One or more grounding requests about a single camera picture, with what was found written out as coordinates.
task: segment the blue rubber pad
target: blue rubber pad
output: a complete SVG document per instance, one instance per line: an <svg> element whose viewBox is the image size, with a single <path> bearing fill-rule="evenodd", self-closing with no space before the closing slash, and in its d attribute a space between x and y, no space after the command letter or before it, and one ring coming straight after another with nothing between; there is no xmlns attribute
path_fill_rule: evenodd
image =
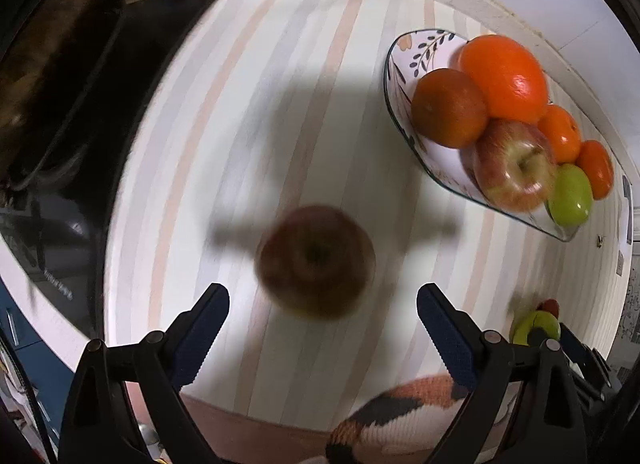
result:
<svg viewBox="0 0 640 464"><path fill-rule="evenodd" d="M188 314L191 328L175 349L171 384L175 390L193 383L202 362L229 313L229 293L219 284L212 285Z"/></svg>
<svg viewBox="0 0 640 464"><path fill-rule="evenodd" d="M453 380L472 391L478 384L473 352L453 320L433 295L431 285L433 284L424 285L418 291L418 316ZM452 313L458 313L452 306L450 309Z"/></svg>

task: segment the tabletop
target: tabletop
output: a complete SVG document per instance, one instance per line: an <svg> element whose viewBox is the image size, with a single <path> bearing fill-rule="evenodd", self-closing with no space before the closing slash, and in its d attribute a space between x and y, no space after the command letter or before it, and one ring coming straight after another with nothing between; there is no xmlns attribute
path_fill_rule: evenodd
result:
<svg viewBox="0 0 640 464"><path fill-rule="evenodd" d="M415 310L429 281L480 328L506 336L514 317L555 297L560 319L606 354L630 263L616 274L619 164L614 191L569 243L438 186L382 91L395 37L430 27L490 33L433 0L218 0L166 72L127 160L108 243L108 343L166 328L210 282L222 283L229 317L184 392L312 430L445 371ZM602 141L549 83L583 136ZM336 322L279 309L254 275L265 228L311 203L342 208L376 253L372 288Z"/></svg>

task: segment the red apple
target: red apple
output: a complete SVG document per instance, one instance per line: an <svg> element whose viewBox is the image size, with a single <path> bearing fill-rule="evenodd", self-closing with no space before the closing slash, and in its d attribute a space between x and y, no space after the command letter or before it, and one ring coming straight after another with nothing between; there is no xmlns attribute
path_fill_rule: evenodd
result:
<svg viewBox="0 0 640 464"><path fill-rule="evenodd" d="M556 163L546 137L519 121L492 119L474 148L474 174L498 209L532 211L553 189Z"/></svg>
<svg viewBox="0 0 640 464"><path fill-rule="evenodd" d="M560 316L560 305L558 301L554 300L553 298L549 298L543 301L540 305L538 305L538 308L536 310L544 310L549 314L553 314L556 319L558 319L558 317Z"/></svg>
<svg viewBox="0 0 640 464"><path fill-rule="evenodd" d="M370 283L373 246L340 209L306 206L292 211L258 247L258 280L283 307L333 319L347 313Z"/></svg>

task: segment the cabinet handle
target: cabinet handle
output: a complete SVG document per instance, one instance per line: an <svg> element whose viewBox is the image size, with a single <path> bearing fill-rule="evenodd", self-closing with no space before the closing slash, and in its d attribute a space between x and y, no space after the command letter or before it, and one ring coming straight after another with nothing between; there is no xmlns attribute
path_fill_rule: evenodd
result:
<svg viewBox="0 0 640 464"><path fill-rule="evenodd" d="M44 409L44 405L42 404L40 399L37 399L37 401L38 401L38 406L40 407L40 411L42 412L42 415L44 415L44 419L47 422L51 422L51 418L49 417L49 414L47 413L47 410Z"/></svg>
<svg viewBox="0 0 640 464"><path fill-rule="evenodd" d="M14 315L9 309L6 310L6 317L9 320L9 330L11 330L11 337L14 339L14 345L18 346L20 341L18 340L18 331L15 329Z"/></svg>

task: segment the toy fruit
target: toy fruit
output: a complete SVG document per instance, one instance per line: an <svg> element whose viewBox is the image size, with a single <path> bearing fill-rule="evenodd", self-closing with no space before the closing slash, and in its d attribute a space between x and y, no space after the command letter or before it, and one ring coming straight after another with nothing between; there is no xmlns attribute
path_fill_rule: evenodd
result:
<svg viewBox="0 0 640 464"><path fill-rule="evenodd" d="M537 59L514 40L478 36L460 51L458 68L478 85L491 117L537 124L546 110L546 79Z"/></svg>
<svg viewBox="0 0 640 464"><path fill-rule="evenodd" d="M350 311L372 279L373 246L340 209L292 211L258 247L255 272L283 307L320 319Z"/></svg>
<svg viewBox="0 0 640 464"><path fill-rule="evenodd" d="M584 171L573 164L558 168L554 190L548 200L549 213L562 227L575 227L589 217L593 195Z"/></svg>
<svg viewBox="0 0 640 464"><path fill-rule="evenodd" d="M411 102L411 122L420 135L449 148L464 148L489 123L484 97L463 72L432 70L418 81Z"/></svg>
<svg viewBox="0 0 640 464"><path fill-rule="evenodd" d="M530 312L516 327L513 343L516 345L540 346L545 339L560 340L560 323L546 311Z"/></svg>
<svg viewBox="0 0 640 464"><path fill-rule="evenodd" d="M535 126L492 119L476 142L474 174L485 198L499 209L531 211L550 195L556 164Z"/></svg>
<svg viewBox="0 0 640 464"><path fill-rule="evenodd" d="M538 129L548 139L558 164L573 163L580 154L582 137L571 114L560 106L550 104L538 123Z"/></svg>
<svg viewBox="0 0 640 464"><path fill-rule="evenodd" d="M609 194L613 187L613 164L607 150L600 142L584 141L575 164L589 178L594 200L602 200Z"/></svg>
<svg viewBox="0 0 640 464"><path fill-rule="evenodd" d="M540 305L538 305L538 310L543 310L548 312L549 314L553 314L553 316L558 319L560 316L560 304L558 301L553 298L546 299Z"/></svg>

